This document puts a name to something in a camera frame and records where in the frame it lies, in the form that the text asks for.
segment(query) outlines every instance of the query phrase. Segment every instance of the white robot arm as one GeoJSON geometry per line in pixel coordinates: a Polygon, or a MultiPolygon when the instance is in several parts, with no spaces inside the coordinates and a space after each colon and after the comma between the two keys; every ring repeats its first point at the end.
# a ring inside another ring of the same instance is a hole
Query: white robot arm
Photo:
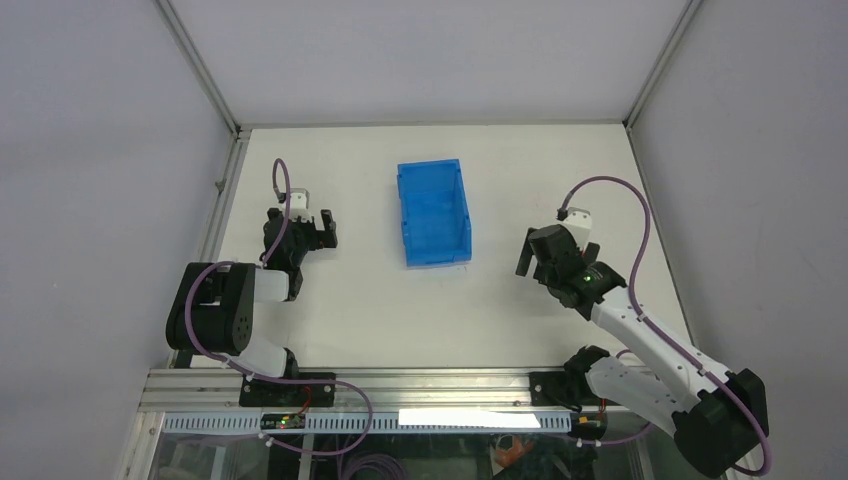
{"type": "Polygon", "coordinates": [[[594,396],[623,405],[672,436],[699,472],[711,478],[721,476],[759,443],[754,427],[726,391],[744,404],[768,435],[762,381],[748,369],[732,373],[641,304],[642,313],[637,314],[624,278],[596,261],[600,246],[588,242],[589,212],[570,208],[559,213],[559,223],[528,230],[516,274],[526,275],[535,257],[534,279],[564,307],[615,336],[655,375],[627,367],[598,347],[584,347],[564,365],[562,378],[567,385],[558,392],[559,402],[579,409],[587,396],[594,396]],[[669,340],[701,367],[695,367],[669,340]],[[707,372],[715,379],[708,378],[707,372]]]}

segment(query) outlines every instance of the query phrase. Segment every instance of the plastic crate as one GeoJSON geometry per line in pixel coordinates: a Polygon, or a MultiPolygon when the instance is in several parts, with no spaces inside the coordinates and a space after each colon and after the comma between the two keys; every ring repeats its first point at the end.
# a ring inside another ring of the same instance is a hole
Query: plastic crate
{"type": "Polygon", "coordinates": [[[471,218],[459,160],[398,164],[398,193],[407,266],[471,260],[471,218]]]}

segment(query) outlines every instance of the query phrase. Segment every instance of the white table surface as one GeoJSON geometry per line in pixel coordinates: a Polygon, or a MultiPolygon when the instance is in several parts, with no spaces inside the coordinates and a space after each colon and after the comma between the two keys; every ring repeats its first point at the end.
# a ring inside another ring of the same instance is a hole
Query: white table surface
{"type": "MultiPolygon", "coordinates": [[[[254,335],[287,346],[305,367],[530,367],[562,364],[578,348],[622,347],[514,274],[527,227],[554,223],[566,192],[591,175],[641,186],[620,125],[412,126],[254,130],[219,258],[257,261],[275,205],[271,167],[283,158],[310,210],[329,208],[339,247],[307,254],[295,302],[257,304],[254,335]],[[408,269],[397,164],[458,158],[472,224],[465,265],[408,269]]],[[[279,183],[283,185],[282,174],[279,183]]],[[[585,187],[599,259],[625,278],[641,238],[636,199],[614,184],[585,187]]],[[[656,232],[640,299],[687,335],[656,232]]]]}

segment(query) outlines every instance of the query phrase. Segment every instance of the white cable tray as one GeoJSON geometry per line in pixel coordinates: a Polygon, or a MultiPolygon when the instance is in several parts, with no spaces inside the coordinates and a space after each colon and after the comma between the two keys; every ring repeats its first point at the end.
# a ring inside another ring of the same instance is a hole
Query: white cable tray
{"type": "MultiPolygon", "coordinates": [[[[201,435],[249,435],[260,431],[263,414],[274,412],[169,413],[163,433],[201,435]]],[[[456,427],[446,425],[399,425],[397,413],[375,413],[369,434],[447,434],[447,433],[566,433],[571,431],[567,411],[534,412],[541,428],[456,427]]],[[[365,429],[366,413],[307,413],[306,427],[291,430],[264,430],[275,434],[359,433],[365,429]]]]}

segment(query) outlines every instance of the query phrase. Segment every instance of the white wall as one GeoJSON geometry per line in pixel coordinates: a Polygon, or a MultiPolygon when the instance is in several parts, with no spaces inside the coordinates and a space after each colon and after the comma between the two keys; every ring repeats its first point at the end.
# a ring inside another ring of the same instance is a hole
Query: white wall
{"type": "Polygon", "coordinates": [[[621,120],[686,0],[174,0],[247,124],[621,120]]]}
{"type": "Polygon", "coordinates": [[[775,480],[848,476],[846,22],[705,2],[633,132],[695,336],[765,381],[775,480]]]}
{"type": "Polygon", "coordinates": [[[0,14],[0,465],[116,473],[228,149],[153,2],[0,14]]]}

